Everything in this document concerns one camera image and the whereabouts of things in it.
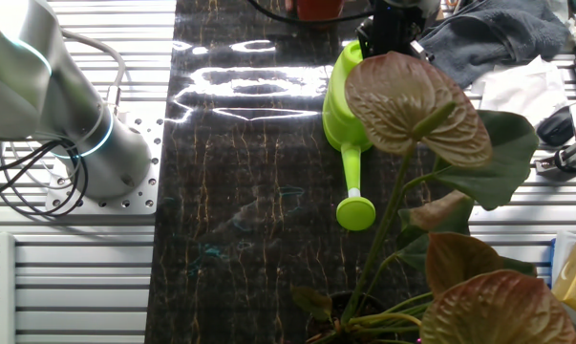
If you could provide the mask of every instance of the black marble surface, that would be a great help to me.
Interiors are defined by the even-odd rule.
[[[347,3],[346,12],[364,5]],[[336,222],[347,190],[321,110],[358,24],[299,30],[245,0],[178,2],[146,343],[304,343],[308,316],[290,284],[354,287],[374,230]],[[400,158],[373,149],[362,160],[362,194],[378,222]],[[433,160],[419,151],[408,177]],[[405,204],[442,192],[424,186]],[[374,295],[391,306],[424,291],[422,274],[393,264]]]

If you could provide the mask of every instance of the red object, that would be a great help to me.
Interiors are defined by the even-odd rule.
[[[327,20],[341,15],[345,0],[286,0],[289,9],[295,3],[298,19]]]

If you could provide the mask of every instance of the anthurium leaf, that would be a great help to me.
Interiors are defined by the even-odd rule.
[[[516,259],[502,257],[502,268],[515,270],[528,276],[538,277],[538,270],[535,265]]]
[[[576,344],[576,331],[544,281],[515,271],[449,289],[423,315],[423,344]]]
[[[456,233],[429,237],[425,274],[434,297],[472,277],[502,269],[502,258],[479,239]]]
[[[309,312],[316,320],[330,319],[332,312],[332,299],[320,294],[309,287],[290,286],[291,297],[294,303],[303,311]]]
[[[432,115],[427,118],[422,119],[413,128],[413,137],[415,140],[421,140],[424,137],[430,135],[443,121],[447,120],[451,114],[456,110],[456,103],[454,101],[449,101],[448,103],[440,106],[435,110]]]
[[[428,232],[470,235],[468,219],[474,201],[459,191],[413,209],[398,211],[402,231],[397,237],[397,256],[419,271],[425,271]]]
[[[517,187],[529,176],[529,163],[538,148],[538,137],[522,116],[482,110],[479,116],[491,138],[491,163],[464,169],[440,159],[434,167],[434,178],[492,210],[510,202]]]
[[[345,96],[371,142],[401,155],[419,140],[416,126],[454,101],[452,114],[421,141],[454,166],[491,160],[489,136],[472,103],[451,77],[427,62],[395,52],[366,58],[350,72]]]
[[[402,262],[410,265],[418,271],[423,272],[425,271],[425,257],[428,252],[429,245],[430,239],[426,233],[416,238],[409,245],[396,252],[395,254]]]

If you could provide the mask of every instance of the white paper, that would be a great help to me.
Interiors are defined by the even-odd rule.
[[[497,66],[473,83],[472,92],[482,95],[481,110],[519,114],[534,126],[567,104],[562,73],[540,56],[526,66]]]

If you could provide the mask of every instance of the black computer mouse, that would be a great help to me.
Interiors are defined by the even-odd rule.
[[[540,140],[552,146],[561,146],[574,137],[574,126],[570,107],[564,106],[557,110],[551,117],[543,120],[536,134]]]

